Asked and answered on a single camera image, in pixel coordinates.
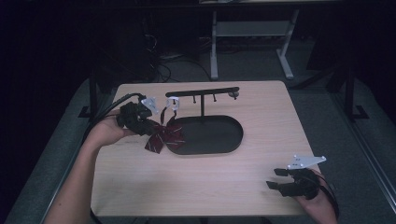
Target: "wooden table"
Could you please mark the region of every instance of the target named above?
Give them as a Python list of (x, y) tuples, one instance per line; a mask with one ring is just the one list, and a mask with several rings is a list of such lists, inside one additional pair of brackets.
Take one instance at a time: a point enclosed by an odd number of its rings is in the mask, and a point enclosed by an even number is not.
[[(165, 107), (169, 91), (239, 87), (205, 98), (206, 115), (228, 115), (243, 129), (241, 146), (227, 154), (180, 156), (167, 147), (161, 154), (144, 149), (148, 136), (129, 136), (105, 147), (97, 159), (92, 210), (98, 216), (210, 217), (284, 216), (304, 211), (292, 199), (268, 189), (266, 180), (292, 182), (275, 176), (294, 154), (313, 156), (285, 85), (280, 81), (195, 82), (121, 85), (115, 100), (140, 92), (155, 96)], [(173, 113), (169, 109), (168, 121)], [(199, 116), (200, 104), (180, 98), (177, 118)], [(159, 121), (159, 115), (151, 117)]]

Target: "forearm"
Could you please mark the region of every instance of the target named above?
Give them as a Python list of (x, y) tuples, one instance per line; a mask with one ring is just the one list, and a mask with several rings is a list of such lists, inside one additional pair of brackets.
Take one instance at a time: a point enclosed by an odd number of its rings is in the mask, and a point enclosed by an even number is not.
[(311, 200), (306, 200), (304, 197), (297, 197), (296, 200), (300, 203), (305, 212), (316, 221), (316, 223), (337, 223), (334, 209), (323, 191), (320, 190), (317, 197)]
[(84, 144), (75, 164), (51, 205), (45, 223), (87, 223), (99, 147)]

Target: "gray carpet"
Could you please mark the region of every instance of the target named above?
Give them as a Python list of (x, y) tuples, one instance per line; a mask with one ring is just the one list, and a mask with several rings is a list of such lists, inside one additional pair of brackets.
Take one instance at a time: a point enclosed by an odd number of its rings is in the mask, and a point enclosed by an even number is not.
[[(234, 54), (220, 54), (219, 81), (232, 80), (282, 80), (293, 86), (312, 77), (316, 71), (306, 71), (305, 66), (312, 49), (312, 42), (292, 42), (288, 52), (294, 80), (286, 80), (277, 60), (275, 47), (264, 46), (260, 49), (243, 50)], [(186, 62), (181, 58), (165, 63), (172, 71), (171, 78), (179, 81), (208, 81), (209, 54), (200, 55), (199, 64)], [(168, 70), (160, 67), (164, 76)], [(324, 155), (327, 161), (320, 169), (336, 187), (340, 205), (340, 223), (396, 223), (392, 211), (381, 188), (378, 186), (369, 163), (365, 159), (357, 139), (352, 134), (345, 115), (334, 98), (343, 93), (330, 95), (324, 89), (328, 78), (302, 91), (290, 91), (291, 99), (297, 110), (308, 141), (317, 156)], [(101, 95), (102, 105), (112, 101), (113, 94)], [(356, 105), (362, 105), (370, 119), (358, 120), (356, 126), (375, 150), (375, 155), (392, 183), (396, 182), (394, 158), (396, 154), (396, 128), (381, 108), (376, 104), (371, 92), (361, 83), (356, 84)], [(45, 214), (56, 187), (78, 149), (82, 134), (87, 127), (87, 119), (79, 119), (78, 113), (89, 104), (87, 81), (82, 83), (70, 102), (58, 128), (49, 140), (39, 163), (23, 189), (7, 223), (39, 223)], [(313, 223), (307, 216), (268, 217), (278, 223)], [(107, 223), (145, 223), (146, 218), (102, 217)], [(199, 223), (192, 217), (152, 217), (150, 223)], [(262, 223), (258, 217), (211, 217), (211, 224), (220, 223)]]

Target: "person's left hand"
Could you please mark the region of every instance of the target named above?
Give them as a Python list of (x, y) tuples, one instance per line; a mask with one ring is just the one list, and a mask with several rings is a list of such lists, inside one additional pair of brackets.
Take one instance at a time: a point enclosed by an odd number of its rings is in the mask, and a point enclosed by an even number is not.
[(114, 144), (125, 136), (134, 135), (135, 133), (131, 130), (118, 126), (116, 115), (119, 113), (119, 110), (113, 110), (108, 113), (104, 119), (92, 128), (84, 144), (89, 144), (94, 148), (100, 148)]
[[(329, 186), (327, 186), (326, 181), (324, 181), (324, 175), (316, 170), (312, 171), (315, 173), (315, 175), (321, 176), (319, 179), (320, 185), (328, 189)], [(318, 224), (337, 223), (337, 216), (335, 215), (334, 208), (332, 207), (329, 198), (326, 196), (323, 190), (320, 190), (318, 195), (311, 200), (307, 200), (305, 196), (297, 196), (293, 198)]]

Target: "fabric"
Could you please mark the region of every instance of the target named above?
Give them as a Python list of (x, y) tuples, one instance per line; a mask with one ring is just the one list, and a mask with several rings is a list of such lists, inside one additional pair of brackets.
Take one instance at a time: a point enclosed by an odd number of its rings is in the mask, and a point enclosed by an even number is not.
[(185, 143), (181, 132), (182, 126), (174, 123), (175, 116), (177, 115), (176, 110), (174, 111), (175, 115), (169, 119), (166, 126), (163, 126), (163, 117), (166, 108), (161, 113), (161, 125), (154, 126), (155, 133), (150, 137), (145, 146), (145, 149), (158, 154), (160, 154), (164, 144), (168, 148), (178, 149)]

